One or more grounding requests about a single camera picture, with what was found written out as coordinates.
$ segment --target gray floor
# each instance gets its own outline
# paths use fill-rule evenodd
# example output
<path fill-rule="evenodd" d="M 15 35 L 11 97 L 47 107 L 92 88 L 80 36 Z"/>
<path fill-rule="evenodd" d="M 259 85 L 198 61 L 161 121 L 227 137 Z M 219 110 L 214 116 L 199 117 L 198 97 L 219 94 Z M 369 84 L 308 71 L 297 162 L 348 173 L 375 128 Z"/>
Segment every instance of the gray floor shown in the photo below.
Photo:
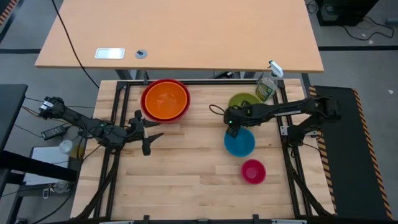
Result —
<path fill-rule="evenodd" d="M 376 22 L 383 23 L 387 17 L 398 17 L 398 1 L 380 0 L 369 13 Z M 2 49 L 34 49 L 41 48 L 55 18 L 55 11 L 50 1 L 25 0 L 19 9 L 16 19 L 4 40 Z M 398 37 L 387 39 L 374 36 L 373 43 L 354 40 L 347 36 L 340 27 L 320 27 L 315 14 L 310 15 L 313 31 L 319 46 L 334 45 L 398 45 Z M 389 32 L 385 28 L 374 27 L 368 22 L 349 28 L 353 35 L 368 36 L 377 31 Z M 358 89 L 363 102 L 369 131 L 371 133 L 377 159 L 382 172 L 384 186 L 394 217 L 398 217 L 398 51 L 390 52 L 321 52 L 325 73 L 310 74 L 310 81 L 315 85 L 345 86 Z M 94 106 L 97 89 L 79 69 L 38 69 L 34 67 L 37 55 L 0 55 L 0 83 L 25 83 L 29 89 L 27 96 L 42 99 L 45 96 L 60 96 L 70 105 Z M 97 83 L 101 80 L 118 79 L 112 70 L 88 70 Z M 208 78 L 213 72 L 175 72 L 150 71 L 151 78 Z M 299 74 L 288 74 L 287 77 L 299 77 Z M 37 110 L 39 103 L 25 101 L 24 105 Z M 93 110 L 79 109 L 79 112 L 91 116 Z M 57 125 L 54 121 L 34 118 L 25 111 L 19 113 L 17 124 L 37 134 Z M 73 138 L 75 130 L 71 130 L 66 138 Z M 20 129 L 14 128 L 6 150 L 27 156 L 32 146 L 55 146 L 59 139 L 43 141 Z M 9 193 L 16 186 L 8 185 Z M 0 201 L 0 223 L 4 223 L 9 207 L 14 200 L 13 195 Z M 65 197 L 25 198 L 19 213 L 30 222 L 36 221 L 58 207 Z M 72 198 L 55 215 L 45 222 L 66 220 L 72 207 Z"/>

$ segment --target plastic bottle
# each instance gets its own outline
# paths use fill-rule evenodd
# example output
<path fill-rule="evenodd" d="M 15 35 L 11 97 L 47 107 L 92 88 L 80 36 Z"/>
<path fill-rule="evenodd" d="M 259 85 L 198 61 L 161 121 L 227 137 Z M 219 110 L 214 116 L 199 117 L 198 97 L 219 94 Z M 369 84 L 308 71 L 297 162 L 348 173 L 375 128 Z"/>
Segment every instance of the plastic bottle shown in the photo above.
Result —
<path fill-rule="evenodd" d="M 259 80 L 256 88 L 256 95 L 262 101 L 266 102 L 271 98 L 277 89 L 277 79 L 284 76 L 283 69 L 273 60 L 269 61 L 271 72 L 267 77 Z"/>

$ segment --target wood plank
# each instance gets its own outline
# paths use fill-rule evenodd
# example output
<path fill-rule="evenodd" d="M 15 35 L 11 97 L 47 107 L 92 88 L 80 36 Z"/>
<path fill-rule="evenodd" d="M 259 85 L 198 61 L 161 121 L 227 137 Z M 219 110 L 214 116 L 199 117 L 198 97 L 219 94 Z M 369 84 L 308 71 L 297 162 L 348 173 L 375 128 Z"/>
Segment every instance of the wood plank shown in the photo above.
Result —
<path fill-rule="evenodd" d="M 116 82 L 101 83 L 95 117 L 110 119 Z M 286 81 L 288 96 L 303 98 L 300 80 Z M 132 86 L 127 119 L 140 108 L 144 87 Z M 244 158 L 229 154 L 223 145 L 226 130 L 222 117 L 211 113 L 210 103 L 225 108 L 236 93 L 254 93 L 253 85 L 191 85 L 192 105 L 174 124 L 146 129 L 147 134 L 165 132 L 152 145 L 152 154 L 143 156 L 141 142 L 127 144 L 122 151 L 116 184 L 113 219 L 292 218 L 294 216 L 284 158 L 276 121 L 250 128 L 256 149 Z M 305 115 L 295 116 L 300 122 Z M 89 141 L 86 154 L 96 147 Z M 78 215 L 98 187 L 103 149 L 84 162 L 72 208 Z M 301 147 L 307 185 L 326 209 L 333 209 L 318 151 Z M 260 160 L 267 169 L 266 180 L 249 185 L 240 176 L 247 159 Z M 302 198 L 298 198 L 300 208 Z"/>
<path fill-rule="evenodd" d="M 60 14 L 86 68 L 323 72 L 304 1 L 65 0 Z M 103 47 L 126 53 L 95 59 Z M 35 66 L 80 67 L 58 18 Z"/>

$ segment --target wooden desk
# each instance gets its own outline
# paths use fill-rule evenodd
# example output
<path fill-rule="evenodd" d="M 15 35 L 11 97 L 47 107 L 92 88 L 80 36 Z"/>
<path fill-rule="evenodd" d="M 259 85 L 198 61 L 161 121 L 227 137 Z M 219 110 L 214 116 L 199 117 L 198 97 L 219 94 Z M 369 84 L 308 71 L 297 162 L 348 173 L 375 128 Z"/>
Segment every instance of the wooden desk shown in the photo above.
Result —
<path fill-rule="evenodd" d="M 60 14 L 86 68 L 323 72 L 304 0 L 64 0 Z M 126 54 L 95 59 L 104 47 Z M 35 66 L 79 67 L 58 18 Z"/>
<path fill-rule="evenodd" d="M 285 80 L 285 84 L 289 101 L 304 98 L 300 80 Z M 110 119 L 115 87 L 116 81 L 101 83 L 94 117 Z M 181 120 L 146 129 L 148 134 L 165 133 L 152 143 L 150 156 L 142 155 L 141 142 L 127 144 L 122 150 L 112 219 L 142 220 L 143 215 L 150 215 L 152 220 L 249 219 L 254 213 L 260 218 L 293 218 L 276 120 L 250 128 L 256 137 L 256 149 L 240 158 L 224 148 L 226 126 L 221 116 L 208 109 L 209 104 L 226 108 L 230 97 L 240 92 L 253 93 L 254 85 L 190 85 L 188 89 L 192 103 Z M 140 108 L 143 90 L 143 86 L 131 87 L 127 119 Z M 306 117 L 301 114 L 292 118 L 300 123 Z M 317 145 L 315 139 L 305 142 Z M 94 140 L 89 140 L 85 154 L 96 146 Z M 100 149 L 83 163 L 72 217 L 83 210 L 98 188 L 103 154 Z M 308 188 L 333 212 L 319 152 L 304 146 L 300 147 L 300 155 Z M 266 180 L 260 185 L 245 183 L 239 174 L 240 165 L 251 158 L 263 162 L 267 169 Z M 304 213 L 300 191 L 298 199 Z"/>

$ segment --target black metal frame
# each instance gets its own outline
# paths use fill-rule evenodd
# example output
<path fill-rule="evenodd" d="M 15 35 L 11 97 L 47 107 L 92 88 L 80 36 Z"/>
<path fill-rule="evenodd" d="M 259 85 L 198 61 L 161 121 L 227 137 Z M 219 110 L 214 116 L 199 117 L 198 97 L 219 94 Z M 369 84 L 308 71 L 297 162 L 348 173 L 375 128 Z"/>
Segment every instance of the black metal frame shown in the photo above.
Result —
<path fill-rule="evenodd" d="M 124 126 L 124 122 L 125 122 L 126 115 L 127 115 L 127 104 L 128 104 L 128 100 L 129 100 L 130 87 L 148 85 L 148 84 L 153 83 L 154 81 L 155 80 L 131 80 L 131 81 L 118 82 L 118 84 L 116 85 L 114 104 L 113 104 L 112 113 L 111 113 L 111 122 L 112 123 L 116 122 L 116 114 L 118 112 L 120 94 L 123 89 L 125 89 L 125 91 L 124 91 L 123 107 L 122 107 L 121 120 L 120 120 L 121 126 Z M 185 85 L 255 85 L 256 84 L 255 79 L 179 80 L 179 81 L 181 81 Z M 286 103 L 287 95 L 286 95 L 286 91 L 284 89 L 284 84 L 283 84 L 282 80 L 281 80 L 279 86 L 280 86 L 280 92 L 282 94 L 282 101 L 284 103 Z M 277 99 L 276 95 L 274 97 L 274 100 L 275 100 L 275 103 L 278 103 L 278 99 Z M 278 118 L 277 120 L 278 120 L 278 126 L 282 126 L 282 118 Z M 288 124 L 292 124 L 292 118 L 290 116 L 287 116 L 287 121 L 288 121 Z M 296 166 L 297 166 L 298 176 L 299 176 L 300 180 L 304 181 L 304 183 L 305 183 L 305 178 L 304 178 L 304 174 L 303 174 L 299 151 L 297 148 L 295 148 L 294 151 L 295 151 L 294 153 L 296 155 L 295 162 L 296 162 Z M 283 146 L 283 152 L 284 152 L 285 161 L 286 161 L 286 159 L 290 159 L 287 147 Z M 106 173 L 108 170 L 109 157 L 110 157 L 110 153 L 105 152 L 103 164 L 101 167 L 101 175 L 99 178 L 99 185 L 102 185 L 105 180 Z M 119 159 L 120 159 L 120 153 L 116 153 L 114 155 L 113 162 L 115 162 L 117 166 L 119 165 Z M 115 193 L 115 188 L 116 188 L 116 178 L 117 178 L 117 175 L 115 175 L 114 178 L 112 179 L 110 188 L 109 188 L 109 197 L 108 197 L 108 201 L 107 201 L 107 205 L 106 205 L 106 215 L 104 217 L 107 219 L 111 219 L 113 198 L 114 198 L 114 193 Z M 300 214 L 300 209 L 299 209 L 299 201 L 297 199 L 297 193 L 295 190 L 295 182 L 294 182 L 293 178 L 291 178 L 289 175 L 287 176 L 287 178 L 289 181 L 289 190 L 290 190 L 290 195 L 292 197 L 292 205 L 293 205 L 294 215 L 295 215 L 295 218 L 298 218 L 301 216 L 301 214 Z M 311 206 L 310 206 L 308 200 L 306 199 L 306 197 L 304 196 L 304 194 L 303 194 L 303 199 L 304 199 L 304 204 L 305 204 L 305 214 L 312 215 Z M 94 218 L 100 218 L 100 210 L 101 210 L 101 200 L 96 204 L 95 212 L 94 212 L 94 216 L 93 216 Z M 271 221 L 271 220 L 260 220 L 260 219 L 258 219 L 258 215 L 257 216 L 254 215 L 254 219 L 258 220 L 258 222 L 255 222 L 255 223 L 269 223 Z M 253 220 L 217 220 L 216 222 L 217 223 L 253 223 L 254 219 Z M 159 223 L 171 223 L 171 222 L 173 222 L 173 223 L 176 223 L 176 222 L 177 223 L 193 223 L 193 222 L 197 222 L 197 221 L 198 220 L 196 220 L 196 221 L 195 220 L 178 220 L 178 221 L 161 220 L 161 221 L 155 221 L 155 222 L 159 222 Z M 141 223 L 141 221 L 135 220 L 134 223 Z"/>

